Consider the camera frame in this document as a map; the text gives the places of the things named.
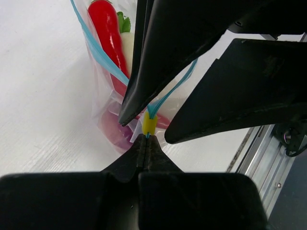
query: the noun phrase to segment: red chili pepper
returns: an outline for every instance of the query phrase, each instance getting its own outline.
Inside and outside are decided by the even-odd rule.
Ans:
[[[127,78],[130,78],[125,56],[122,52],[118,16],[112,4],[107,0],[93,1],[88,8],[88,13],[93,21],[103,50]],[[115,76],[111,75],[111,79],[115,91],[124,96],[127,87]]]

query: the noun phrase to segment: metal frame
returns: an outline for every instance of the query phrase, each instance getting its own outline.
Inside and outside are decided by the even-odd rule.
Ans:
[[[250,177],[256,184],[269,217],[295,158],[287,157],[285,147],[273,136],[274,125],[251,128],[244,147],[229,172]]]

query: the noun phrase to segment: black plastic part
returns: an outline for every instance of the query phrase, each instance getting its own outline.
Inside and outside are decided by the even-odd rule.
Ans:
[[[140,229],[265,230],[254,183],[241,174],[141,173]]]
[[[104,169],[120,182],[129,182],[144,168],[146,136],[138,135],[130,149]]]
[[[276,124],[273,134],[286,147],[288,157],[296,157],[307,149],[307,145],[301,147],[307,135],[307,120]]]
[[[130,122],[184,67],[207,52],[231,23],[267,2],[155,0],[138,77],[129,81],[119,122]]]
[[[156,230],[267,227],[258,191],[240,174],[106,172],[0,179],[1,230]]]
[[[96,229],[104,173],[16,174],[0,178],[1,230]]]
[[[178,111],[169,143],[307,114],[306,43],[235,39]]]
[[[301,35],[307,31],[307,1],[275,0],[246,14],[228,29],[240,34]]]
[[[131,148],[106,167],[122,183],[127,183],[142,171],[182,172],[161,150],[156,136],[139,134]]]
[[[139,0],[137,3],[134,43],[133,43],[133,61],[132,61],[132,70],[130,78],[134,77],[136,78],[140,68],[140,61],[143,50],[146,5],[147,5],[146,0]]]

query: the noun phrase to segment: white vegetable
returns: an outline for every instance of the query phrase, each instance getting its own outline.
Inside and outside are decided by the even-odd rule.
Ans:
[[[131,75],[132,69],[132,58],[133,58],[133,44],[134,44],[134,34],[125,32],[120,34],[122,45],[123,45],[123,54],[126,59],[127,68],[129,75]]]

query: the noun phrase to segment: white surface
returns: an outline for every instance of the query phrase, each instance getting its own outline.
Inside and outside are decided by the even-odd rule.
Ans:
[[[108,166],[119,154],[90,120],[92,70],[70,1],[0,1],[0,21],[0,175]],[[196,71],[205,72],[234,37],[227,32]],[[165,151],[184,171],[224,171],[247,130]]]

